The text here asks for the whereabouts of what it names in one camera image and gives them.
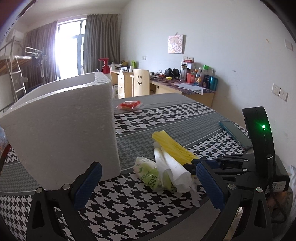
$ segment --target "sheet of paper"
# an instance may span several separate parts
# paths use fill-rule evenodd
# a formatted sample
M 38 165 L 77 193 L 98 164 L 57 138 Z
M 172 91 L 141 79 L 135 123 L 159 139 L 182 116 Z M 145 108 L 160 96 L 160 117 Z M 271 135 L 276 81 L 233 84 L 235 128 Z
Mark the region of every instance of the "sheet of paper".
M 190 90 L 193 92 L 196 92 L 198 94 L 203 94 L 203 87 L 197 86 L 197 85 L 191 85 L 191 84 L 186 84 L 186 83 L 182 83 L 182 84 L 175 84 L 176 86 L 178 86 L 181 89 L 186 89 L 186 90 Z

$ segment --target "wooden desk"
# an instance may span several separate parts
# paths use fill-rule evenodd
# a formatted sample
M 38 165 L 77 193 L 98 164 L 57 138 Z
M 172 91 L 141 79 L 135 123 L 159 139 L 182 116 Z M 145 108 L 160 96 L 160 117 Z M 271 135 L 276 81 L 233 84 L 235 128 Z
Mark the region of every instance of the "wooden desk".
M 152 79 L 150 80 L 150 89 L 155 94 L 179 93 L 211 108 L 215 95 L 214 91 L 205 89 L 203 95 L 200 95 L 190 90 L 180 89 L 174 85 L 175 83 L 180 83 L 180 81 L 167 80 L 165 78 Z
M 118 84 L 118 98 L 132 97 L 132 78 L 129 72 L 120 73 L 119 70 L 111 70 L 112 83 Z

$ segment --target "yellow foam fruit sleeve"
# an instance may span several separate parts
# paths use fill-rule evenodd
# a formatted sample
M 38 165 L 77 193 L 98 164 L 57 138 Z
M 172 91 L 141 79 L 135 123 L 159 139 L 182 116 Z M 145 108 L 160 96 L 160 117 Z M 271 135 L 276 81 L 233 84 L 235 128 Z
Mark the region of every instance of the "yellow foam fruit sleeve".
M 171 138 L 165 131 L 157 131 L 152 134 L 152 138 L 165 149 L 177 162 L 181 165 L 191 163 L 193 159 L 199 157 L 182 147 L 173 138 Z

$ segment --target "label sticker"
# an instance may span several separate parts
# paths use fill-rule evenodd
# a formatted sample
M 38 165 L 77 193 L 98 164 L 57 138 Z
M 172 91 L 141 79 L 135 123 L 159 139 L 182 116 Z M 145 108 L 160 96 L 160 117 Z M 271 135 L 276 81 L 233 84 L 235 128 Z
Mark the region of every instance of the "label sticker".
M 286 186 L 286 181 L 283 181 L 283 182 L 273 182 L 272 183 L 272 190 L 274 192 L 283 192 L 284 189 L 285 189 L 285 186 Z M 267 187 L 266 191 L 265 191 L 265 194 L 269 193 L 270 190 L 269 190 L 269 186 Z

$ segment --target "metal screw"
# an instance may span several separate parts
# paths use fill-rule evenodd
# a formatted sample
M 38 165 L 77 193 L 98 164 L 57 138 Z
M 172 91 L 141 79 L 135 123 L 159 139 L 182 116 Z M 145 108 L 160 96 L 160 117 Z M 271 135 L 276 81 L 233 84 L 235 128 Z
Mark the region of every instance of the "metal screw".
M 65 184 L 65 185 L 63 185 L 63 189 L 64 190 L 68 190 L 70 188 L 70 184 Z
M 263 192 L 263 190 L 262 190 L 261 187 L 257 187 L 257 188 L 256 188 L 256 191 L 257 191 L 257 192 L 260 192 L 260 193 Z
M 229 184 L 228 188 L 231 189 L 231 190 L 234 190 L 234 189 L 236 189 L 236 186 L 234 184 Z
M 41 192 L 42 192 L 42 188 L 37 188 L 37 189 L 36 189 L 36 192 L 37 192 L 37 193 L 41 193 Z

